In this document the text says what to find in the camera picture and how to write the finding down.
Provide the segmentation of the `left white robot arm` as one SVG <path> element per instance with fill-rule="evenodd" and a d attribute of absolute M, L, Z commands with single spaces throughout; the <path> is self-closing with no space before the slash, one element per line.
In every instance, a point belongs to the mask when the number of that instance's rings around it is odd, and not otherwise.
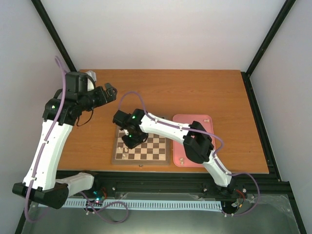
<path fill-rule="evenodd" d="M 15 183 L 12 192 L 50 208 L 61 208 L 68 197 L 81 191 L 90 196 L 101 192 L 101 183 L 94 173 L 80 172 L 57 179 L 56 172 L 64 144 L 76 121 L 84 111 L 92 111 L 114 101 L 117 90 L 111 84 L 88 90 L 87 86 L 73 90 L 59 89 L 43 113 L 42 132 L 31 167 L 22 182 Z"/>

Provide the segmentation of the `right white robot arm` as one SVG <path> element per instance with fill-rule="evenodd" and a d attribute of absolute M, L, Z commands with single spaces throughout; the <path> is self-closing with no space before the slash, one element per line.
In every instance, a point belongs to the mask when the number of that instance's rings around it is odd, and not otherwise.
<path fill-rule="evenodd" d="M 226 169 L 212 140 L 217 136 L 208 133 L 198 122 L 178 123 L 157 117 L 142 109 L 128 114 L 117 110 L 113 123 L 125 132 L 122 141 L 129 149 L 144 143 L 149 134 L 156 134 L 181 144 L 188 160 L 201 164 L 212 176 L 217 186 L 227 188 L 232 181 L 232 173 Z"/>

